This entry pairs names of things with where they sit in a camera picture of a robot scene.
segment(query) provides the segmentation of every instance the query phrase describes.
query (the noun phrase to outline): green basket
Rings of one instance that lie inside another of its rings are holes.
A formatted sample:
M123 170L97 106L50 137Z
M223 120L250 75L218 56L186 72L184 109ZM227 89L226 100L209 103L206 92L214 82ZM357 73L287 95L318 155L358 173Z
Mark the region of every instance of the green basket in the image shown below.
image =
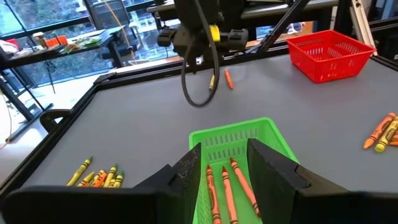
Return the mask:
M246 159L246 146L248 138L256 138L291 160L298 162L292 150L283 139L274 122L269 118L258 118L243 121L218 128L195 131L189 136L189 146L192 149L201 143L201 177L198 191L194 224L212 224L211 205L206 183L207 164L213 169L218 204L222 223L229 223L226 207L223 181L221 179L222 167L228 171L232 185L236 212L239 223L261 224L261 219L256 216L246 197L238 178L233 172L229 158L236 160L245 178L249 181L248 162Z

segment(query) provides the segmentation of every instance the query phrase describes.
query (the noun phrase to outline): gray table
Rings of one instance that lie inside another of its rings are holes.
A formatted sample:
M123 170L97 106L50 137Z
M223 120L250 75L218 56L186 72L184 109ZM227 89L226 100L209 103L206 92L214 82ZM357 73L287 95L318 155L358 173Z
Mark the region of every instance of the gray table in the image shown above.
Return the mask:
M184 99L180 77L98 92L24 186L65 185L94 156L88 172L118 163L132 187L188 151L195 130L267 116L303 166L349 190L398 192L398 149L362 146L395 103L398 73L369 60L356 78L314 84L288 55L229 67L235 89L220 81L205 108ZM187 78L204 100L211 71Z
M338 0L313 0L310 1L304 10L322 9L326 7L337 6ZM147 9L149 13L162 12L174 10L175 4L173 0L168 0L159 6L151 6ZM241 19L251 19L262 16L272 16L276 14L284 14L289 10L286 4L279 4L275 6L256 6L249 7L242 12Z

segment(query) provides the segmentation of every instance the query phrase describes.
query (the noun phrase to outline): crayon pile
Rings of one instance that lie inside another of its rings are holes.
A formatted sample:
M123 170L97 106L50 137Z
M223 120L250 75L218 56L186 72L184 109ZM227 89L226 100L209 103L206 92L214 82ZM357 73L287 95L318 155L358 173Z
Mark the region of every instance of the crayon pile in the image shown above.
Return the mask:
M225 80L228 84L228 87L233 90L234 89L234 83L232 82L232 78L231 75L229 74L228 69L224 70L224 76L225 76ZM209 91L214 89L214 74L211 76L211 80L210 80L210 84L209 84Z
M378 153L384 152L387 145L398 146L398 116L389 113L376 127L373 133L365 140L364 149L371 147L380 137L374 150Z
M253 212L260 218L261 217L260 211L258 209L256 198L254 197L254 193L253 193L252 189L250 188L250 185L248 184L241 169L239 168L238 163L232 158L229 158L229 161L231 163L232 170L234 170L234 173L235 173L236 177L238 178L239 183L241 184L241 187L244 190L244 193L246 194L248 200L250 201L250 204L253 207ZM223 166L223 169L221 172L221 178L223 179L225 200L226 200L226 205L227 205L228 215L229 215L229 223L230 224L238 224L239 223L238 216L237 216L236 207L235 207L236 202L234 201L232 186L231 186L231 182L229 181L229 174L224 166ZM210 196L211 214L212 214L213 224L221 224L220 206L217 201L217 193L216 193L216 187L214 184L213 170L211 169L210 165L207 165L207 168L206 168L206 179L207 179L207 187L208 187L209 196Z
M68 181L67 186L74 186L80 176L87 170L87 167L93 161L93 157L91 156L89 159L86 159L82 165L80 165L79 169L74 173L72 178ZM95 172L89 173L81 182L77 185L78 187L108 187L108 188L120 188L122 186L122 181L124 177L124 172L120 172L116 175L116 171L118 170L118 165L115 164L109 170L107 174L105 170L100 170L96 175Z

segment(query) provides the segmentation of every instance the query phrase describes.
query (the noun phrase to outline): red object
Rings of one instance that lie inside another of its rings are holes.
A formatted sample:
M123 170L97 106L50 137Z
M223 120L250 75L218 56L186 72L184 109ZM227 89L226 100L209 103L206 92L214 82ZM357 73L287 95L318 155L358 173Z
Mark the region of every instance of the red object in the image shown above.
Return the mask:
M292 63L315 83L358 75L376 50L333 30L290 38L287 43Z
M9 39L9 40L6 40L6 42L9 42L10 44L14 44L19 49L18 43L15 39Z

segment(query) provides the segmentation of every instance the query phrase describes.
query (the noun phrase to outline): red basket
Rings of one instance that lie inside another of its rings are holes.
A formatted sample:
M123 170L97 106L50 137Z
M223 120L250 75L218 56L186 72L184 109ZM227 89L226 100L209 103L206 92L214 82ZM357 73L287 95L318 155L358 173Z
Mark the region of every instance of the red basket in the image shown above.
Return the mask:
M333 30L290 38L287 43L292 63L315 83L358 75L375 51Z

